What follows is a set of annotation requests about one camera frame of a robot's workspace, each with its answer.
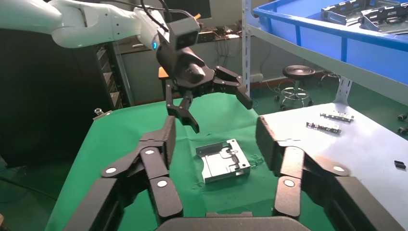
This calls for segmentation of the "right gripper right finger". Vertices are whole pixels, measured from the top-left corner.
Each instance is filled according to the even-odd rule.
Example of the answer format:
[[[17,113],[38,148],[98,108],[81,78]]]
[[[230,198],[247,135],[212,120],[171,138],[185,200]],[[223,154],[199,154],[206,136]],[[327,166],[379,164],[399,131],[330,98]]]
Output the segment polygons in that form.
[[[401,231],[403,226],[352,175],[351,169],[301,148],[300,142],[279,140],[260,116],[255,139],[269,169],[278,178],[272,214],[299,221],[301,193],[322,206],[337,231]]]

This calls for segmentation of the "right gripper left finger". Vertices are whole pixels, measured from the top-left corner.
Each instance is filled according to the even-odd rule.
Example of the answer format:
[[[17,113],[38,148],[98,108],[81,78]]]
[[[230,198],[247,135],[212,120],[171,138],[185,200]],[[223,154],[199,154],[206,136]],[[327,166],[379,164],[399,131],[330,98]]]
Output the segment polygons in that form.
[[[116,231],[126,207],[147,190],[158,225],[183,215],[177,189],[169,175],[176,144],[175,117],[145,133],[134,151],[101,172],[64,227],[65,231]]]

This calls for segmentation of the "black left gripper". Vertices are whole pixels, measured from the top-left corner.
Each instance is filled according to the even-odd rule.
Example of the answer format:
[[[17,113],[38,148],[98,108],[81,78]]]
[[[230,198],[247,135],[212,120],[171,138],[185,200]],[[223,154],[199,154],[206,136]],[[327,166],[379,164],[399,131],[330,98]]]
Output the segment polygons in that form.
[[[247,95],[242,76],[221,66],[217,66],[215,70],[209,68],[192,49],[175,51],[168,46],[159,46],[156,58],[175,88],[166,84],[168,115],[175,116],[182,125],[190,126],[195,133],[200,132],[200,127],[189,112],[193,97],[212,92],[231,94],[246,109],[252,109],[253,100]],[[173,89],[182,96],[179,105],[173,103]]]

